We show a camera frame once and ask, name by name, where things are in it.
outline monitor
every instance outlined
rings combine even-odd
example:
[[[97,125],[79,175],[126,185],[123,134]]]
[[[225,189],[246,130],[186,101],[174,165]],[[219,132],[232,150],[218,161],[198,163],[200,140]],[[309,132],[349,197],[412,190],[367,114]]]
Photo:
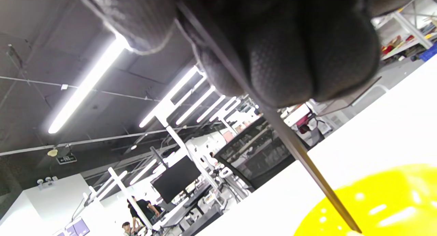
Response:
[[[152,182],[166,203],[171,201],[201,175],[200,170],[188,156],[183,157],[160,177]]]
[[[85,236],[89,233],[89,229],[86,226],[82,218],[77,218],[72,223],[68,224],[65,229],[59,231],[53,236]]]

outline black glove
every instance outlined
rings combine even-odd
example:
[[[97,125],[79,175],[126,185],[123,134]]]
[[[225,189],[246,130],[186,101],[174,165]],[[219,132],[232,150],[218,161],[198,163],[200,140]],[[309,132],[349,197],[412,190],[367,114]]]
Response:
[[[217,90],[244,93],[175,0],[83,1],[139,54],[164,47],[177,18]],[[196,1],[237,50],[258,98],[282,108],[344,96],[370,80],[381,46],[370,19],[411,0]]]

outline exit sign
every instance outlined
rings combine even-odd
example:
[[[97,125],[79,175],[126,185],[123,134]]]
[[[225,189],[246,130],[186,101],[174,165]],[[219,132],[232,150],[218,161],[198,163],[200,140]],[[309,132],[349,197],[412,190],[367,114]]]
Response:
[[[63,157],[57,157],[56,159],[58,160],[59,164],[74,163],[77,161],[76,157],[72,153],[69,153]]]

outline smoke detector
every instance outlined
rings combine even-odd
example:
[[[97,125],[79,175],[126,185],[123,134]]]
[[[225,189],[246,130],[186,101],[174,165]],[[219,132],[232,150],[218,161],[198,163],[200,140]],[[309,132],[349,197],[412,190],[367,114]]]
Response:
[[[49,155],[50,157],[56,157],[56,155],[58,155],[58,150],[57,149],[53,149],[47,152],[47,155]]]

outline mesh backrest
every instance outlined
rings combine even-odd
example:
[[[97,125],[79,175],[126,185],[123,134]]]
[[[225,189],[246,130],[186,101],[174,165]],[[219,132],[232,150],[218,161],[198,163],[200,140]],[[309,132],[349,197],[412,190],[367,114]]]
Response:
[[[237,135],[217,155],[255,189],[295,161],[276,131],[262,118]]]

